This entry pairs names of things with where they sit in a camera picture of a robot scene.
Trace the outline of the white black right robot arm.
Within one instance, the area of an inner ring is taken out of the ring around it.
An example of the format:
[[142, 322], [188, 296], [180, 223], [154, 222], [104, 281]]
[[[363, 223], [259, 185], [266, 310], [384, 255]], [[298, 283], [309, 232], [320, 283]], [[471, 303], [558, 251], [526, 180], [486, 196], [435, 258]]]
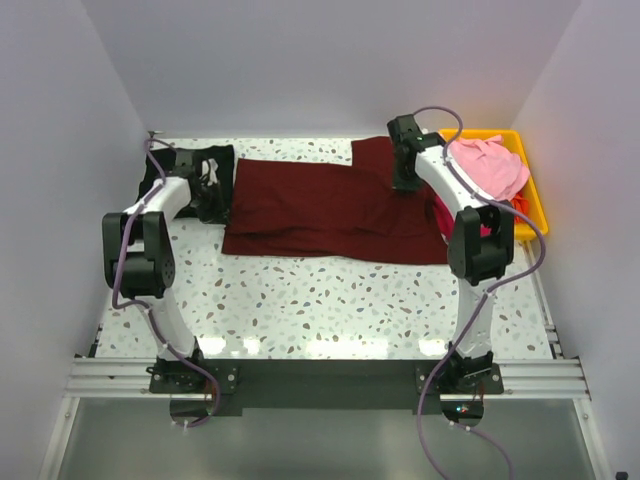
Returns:
[[431, 187], [453, 218], [447, 262], [458, 280], [458, 319], [445, 369], [448, 386], [469, 392], [493, 361], [489, 287], [501, 279], [514, 257], [514, 215], [463, 171], [438, 133], [425, 133], [413, 115], [387, 123], [393, 147], [393, 188], [415, 192]]

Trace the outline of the dark red t shirt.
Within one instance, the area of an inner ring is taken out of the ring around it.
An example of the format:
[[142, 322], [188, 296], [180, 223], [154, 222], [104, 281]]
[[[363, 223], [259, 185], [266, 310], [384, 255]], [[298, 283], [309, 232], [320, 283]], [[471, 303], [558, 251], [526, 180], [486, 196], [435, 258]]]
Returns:
[[390, 140], [355, 140], [351, 153], [349, 166], [240, 160], [223, 253], [446, 264], [434, 194], [393, 189]]

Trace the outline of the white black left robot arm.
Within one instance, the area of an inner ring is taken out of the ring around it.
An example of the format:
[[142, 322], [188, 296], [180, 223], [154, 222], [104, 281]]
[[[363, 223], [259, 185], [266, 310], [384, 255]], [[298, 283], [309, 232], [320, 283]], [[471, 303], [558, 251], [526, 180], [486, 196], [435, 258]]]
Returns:
[[133, 306], [147, 318], [158, 358], [178, 361], [173, 382], [185, 392], [200, 390], [207, 368], [197, 361], [197, 340], [183, 320], [173, 293], [176, 261], [169, 224], [195, 218], [228, 225], [236, 152], [231, 145], [149, 148], [136, 202], [107, 213], [101, 223], [103, 267], [112, 306]]

